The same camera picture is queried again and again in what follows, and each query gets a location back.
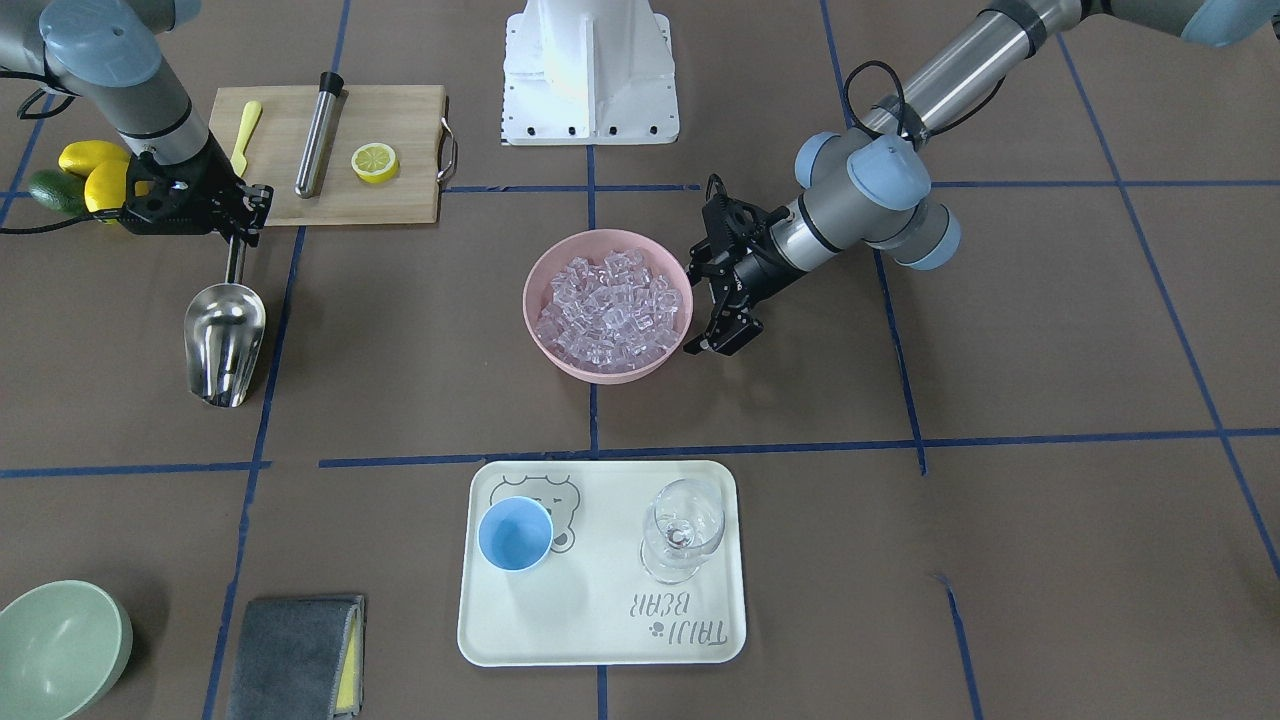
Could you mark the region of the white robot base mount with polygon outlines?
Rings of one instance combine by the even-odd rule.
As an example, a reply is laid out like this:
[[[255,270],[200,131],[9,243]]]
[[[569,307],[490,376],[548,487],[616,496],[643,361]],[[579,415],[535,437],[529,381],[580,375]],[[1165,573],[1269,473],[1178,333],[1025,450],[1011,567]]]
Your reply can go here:
[[[500,141],[639,146],[678,140],[671,23],[648,1],[527,1],[504,29]]]

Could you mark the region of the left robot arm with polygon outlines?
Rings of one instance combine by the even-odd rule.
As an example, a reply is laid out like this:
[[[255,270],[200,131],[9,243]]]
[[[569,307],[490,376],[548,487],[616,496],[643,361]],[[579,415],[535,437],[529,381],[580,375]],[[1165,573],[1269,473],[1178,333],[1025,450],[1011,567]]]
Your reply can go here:
[[[813,135],[797,150],[800,193],[769,209],[730,195],[710,176],[704,238],[686,275],[710,291],[707,327],[684,350],[730,356],[763,332],[755,309],[841,252],[864,245],[900,266],[933,270],[963,229],[937,201],[925,165],[931,141],[989,102],[1010,72],[1053,36],[1106,15],[1189,44],[1226,47],[1277,17],[1275,1],[991,1],[945,49],[851,127]]]

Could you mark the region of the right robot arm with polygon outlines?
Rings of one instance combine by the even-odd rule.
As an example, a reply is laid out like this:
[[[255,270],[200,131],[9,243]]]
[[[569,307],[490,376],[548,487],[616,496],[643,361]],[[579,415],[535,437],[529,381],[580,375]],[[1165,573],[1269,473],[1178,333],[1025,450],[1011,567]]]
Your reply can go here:
[[[259,243],[273,190],[247,184],[157,42],[197,1],[5,1],[3,69],[91,101],[131,150],[125,199],[101,218],[137,234]]]

